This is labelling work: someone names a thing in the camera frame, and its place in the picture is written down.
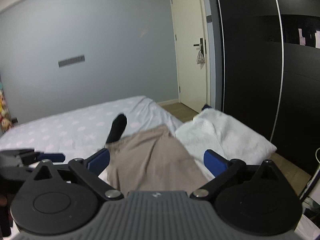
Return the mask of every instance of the bed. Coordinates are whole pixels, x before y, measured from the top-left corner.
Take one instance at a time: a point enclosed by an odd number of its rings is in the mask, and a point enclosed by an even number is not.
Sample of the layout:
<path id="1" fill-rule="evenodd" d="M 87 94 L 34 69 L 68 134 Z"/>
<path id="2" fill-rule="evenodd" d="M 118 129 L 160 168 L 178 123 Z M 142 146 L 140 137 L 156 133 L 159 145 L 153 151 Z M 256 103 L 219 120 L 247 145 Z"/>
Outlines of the bed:
<path id="1" fill-rule="evenodd" d="M 174 134 L 182 122 L 145 96 L 121 99 L 45 117 L 7 131 L 0 138 L 0 150 L 34 148 L 46 153 L 64 153 L 65 163 L 87 158 L 104 147 L 112 121 L 127 116 L 123 136 L 166 124 Z"/>

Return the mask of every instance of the brown pants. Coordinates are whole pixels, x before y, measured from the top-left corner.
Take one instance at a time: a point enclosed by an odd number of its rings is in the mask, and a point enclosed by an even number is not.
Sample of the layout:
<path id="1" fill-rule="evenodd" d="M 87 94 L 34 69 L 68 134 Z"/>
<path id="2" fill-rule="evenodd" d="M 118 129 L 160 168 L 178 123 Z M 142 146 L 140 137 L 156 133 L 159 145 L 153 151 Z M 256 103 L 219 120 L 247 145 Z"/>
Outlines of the brown pants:
<path id="1" fill-rule="evenodd" d="M 124 196 L 132 190 L 190 194 L 208 182 L 165 125 L 106 144 L 106 148 L 110 151 L 108 181 Z"/>

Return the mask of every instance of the black circular cover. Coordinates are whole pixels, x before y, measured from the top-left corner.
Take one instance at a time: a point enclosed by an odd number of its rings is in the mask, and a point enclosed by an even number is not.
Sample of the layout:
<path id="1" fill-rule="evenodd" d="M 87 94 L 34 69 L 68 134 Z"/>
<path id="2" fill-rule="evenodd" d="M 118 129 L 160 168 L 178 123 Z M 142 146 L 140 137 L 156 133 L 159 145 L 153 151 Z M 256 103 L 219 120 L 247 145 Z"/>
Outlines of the black circular cover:
<path id="1" fill-rule="evenodd" d="M 18 192 L 11 204 L 11 213 L 24 231 L 59 235 L 86 224 L 97 208 L 97 197 L 87 188 L 44 179 Z"/>
<path id="2" fill-rule="evenodd" d="M 294 192 L 277 181 L 258 180 L 223 190 L 214 204 L 217 214 L 245 233 L 273 236 L 297 226 L 302 214 Z"/>

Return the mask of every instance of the wooden floor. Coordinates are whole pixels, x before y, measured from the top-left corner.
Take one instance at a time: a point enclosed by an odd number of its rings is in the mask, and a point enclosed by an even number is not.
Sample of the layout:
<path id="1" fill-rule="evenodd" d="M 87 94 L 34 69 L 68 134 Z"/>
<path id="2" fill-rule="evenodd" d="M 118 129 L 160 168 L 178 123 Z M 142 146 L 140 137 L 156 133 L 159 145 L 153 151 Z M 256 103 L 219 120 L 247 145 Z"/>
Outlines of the wooden floor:
<path id="1" fill-rule="evenodd" d="M 193 111 L 191 108 L 181 103 L 162 106 L 162 108 L 167 110 L 170 114 L 174 115 L 181 122 L 191 121 L 193 117 L 198 114 L 196 111 Z M 282 171 L 296 194 L 299 195 L 311 176 L 277 153 L 273 153 L 271 159 Z"/>

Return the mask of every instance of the white door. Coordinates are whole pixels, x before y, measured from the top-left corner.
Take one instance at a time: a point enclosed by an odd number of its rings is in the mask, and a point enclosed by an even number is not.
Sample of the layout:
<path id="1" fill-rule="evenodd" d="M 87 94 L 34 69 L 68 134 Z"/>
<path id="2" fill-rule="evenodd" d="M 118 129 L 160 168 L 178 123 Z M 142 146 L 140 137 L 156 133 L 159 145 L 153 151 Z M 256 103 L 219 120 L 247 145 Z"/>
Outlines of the white door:
<path id="1" fill-rule="evenodd" d="M 177 57 L 180 102 L 201 112 L 206 104 L 206 65 L 196 63 L 200 39 L 204 47 L 204 26 L 200 0 L 171 0 Z"/>

